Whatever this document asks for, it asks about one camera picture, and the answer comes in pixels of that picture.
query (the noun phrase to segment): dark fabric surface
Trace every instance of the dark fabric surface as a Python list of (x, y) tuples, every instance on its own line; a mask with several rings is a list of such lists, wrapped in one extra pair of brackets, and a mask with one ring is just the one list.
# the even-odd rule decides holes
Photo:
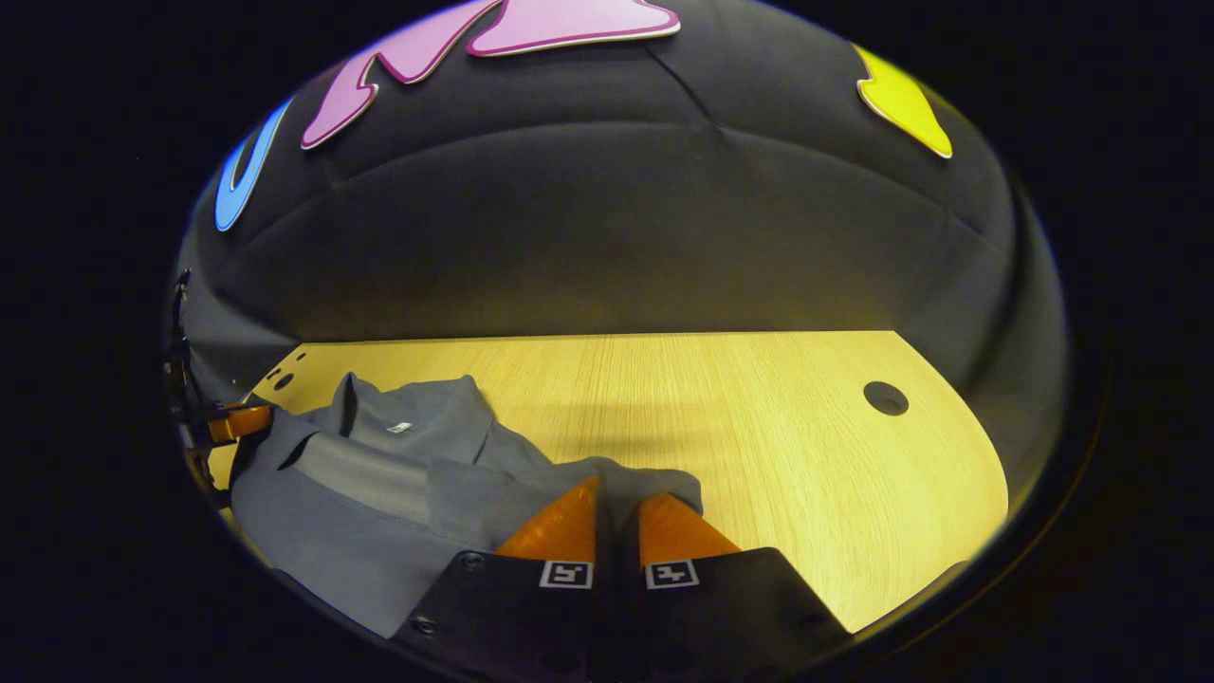
[(420, 84), (375, 62), (371, 106), (306, 152), (340, 64), (299, 89), (236, 224), (214, 226), (214, 178), (195, 206), (200, 383), (251, 389), (287, 340), (894, 329), (1021, 500), (1067, 363), (1023, 189), (930, 89), (951, 159), (869, 110), (846, 40), (758, 2), (669, 6), (669, 38), (466, 55), (494, 10)]

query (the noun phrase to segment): screw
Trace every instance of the screw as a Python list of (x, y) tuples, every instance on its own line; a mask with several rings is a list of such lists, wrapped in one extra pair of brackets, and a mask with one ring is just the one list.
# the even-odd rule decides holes
[(413, 628), (414, 631), (421, 633), (422, 636), (433, 636), (435, 631), (438, 630), (438, 627), (435, 626), (433, 621), (430, 621), (424, 616), (418, 616), (413, 619)]

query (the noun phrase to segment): gray shirt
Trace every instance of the gray shirt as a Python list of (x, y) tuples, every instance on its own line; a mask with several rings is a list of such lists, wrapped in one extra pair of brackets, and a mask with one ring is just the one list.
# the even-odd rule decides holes
[(274, 409), (232, 512), (276, 569), (387, 638), (453, 556), (492, 552), (592, 476), (617, 523), (664, 493), (703, 513), (685, 472), (551, 465), (497, 422), (469, 376), (380, 393), (350, 374), (328, 408)]

